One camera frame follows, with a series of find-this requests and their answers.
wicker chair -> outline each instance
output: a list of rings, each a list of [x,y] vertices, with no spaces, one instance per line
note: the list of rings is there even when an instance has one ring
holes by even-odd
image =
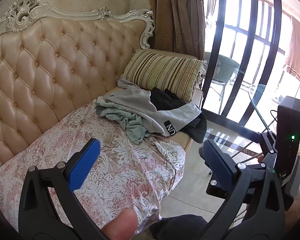
[[[210,55],[211,52],[205,52],[204,53],[204,60],[207,61],[206,64],[206,71],[208,68],[208,64],[209,64],[209,60],[210,60]],[[225,90],[226,90],[226,85],[228,84],[228,82],[231,82],[232,80],[234,80],[237,77],[238,71],[240,68],[240,64],[237,63],[236,61],[220,55],[218,56],[218,60],[217,60],[217,65],[212,77],[212,83],[217,84],[217,85],[222,85],[222,91],[219,97],[219,101],[220,102],[220,108],[219,108],[219,113],[221,112],[221,107],[222,107],[222,101],[223,101],[223,96],[225,94]]]

blue textured pad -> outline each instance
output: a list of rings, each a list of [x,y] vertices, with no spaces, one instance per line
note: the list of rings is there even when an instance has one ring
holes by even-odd
[[[95,140],[89,148],[82,154],[76,165],[69,174],[69,188],[73,192],[75,189],[81,188],[84,180],[89,174],[93,164],[100,155],[100,143]]]
[[[236,173],[234,160],[228,154],[223,153],[211,139],[203,143],[203,154],[221,188],[229,193],[232,192],[234,173]]]

floral bedsheet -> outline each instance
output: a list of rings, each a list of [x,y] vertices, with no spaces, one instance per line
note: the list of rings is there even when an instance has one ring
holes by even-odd
[[[101,228],[122,209],[133,208],[138,233],[160,219],[160,202],[182,178],[184,150],[161,136],[133,144],[117,123],[95,114],[95,104],[67,115],[0,168],[0,210],[16,230],[28,167],[52,168],[67,161],[90,138],[100,141],[101,154],[75,195],[92,220]],[[62,222],[70,225],[54,189],[49,191]]]

black label patch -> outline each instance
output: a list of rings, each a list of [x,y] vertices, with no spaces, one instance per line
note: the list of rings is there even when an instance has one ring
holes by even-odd
[[[167,130],[170,133],[170,135],[174,135],[176,133],[175,128],[172,126],[172,124],[171,124],[171,122],[169,120],[165,121],[163,124],[167,128]]]

human hand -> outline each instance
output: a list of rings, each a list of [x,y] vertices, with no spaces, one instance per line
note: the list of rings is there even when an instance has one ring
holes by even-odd
[[[261,163],[264,156],[259,156],[258,162]],[[294,199],[293,204],[284,212],[285,231],[289,231],[300,218],[300,189]]]
[[[138,228],[138,217],[131,208],[121,211],[119,216],[106,224],[102,228],[102,232],[110,240],[129,240],[133,237]]]

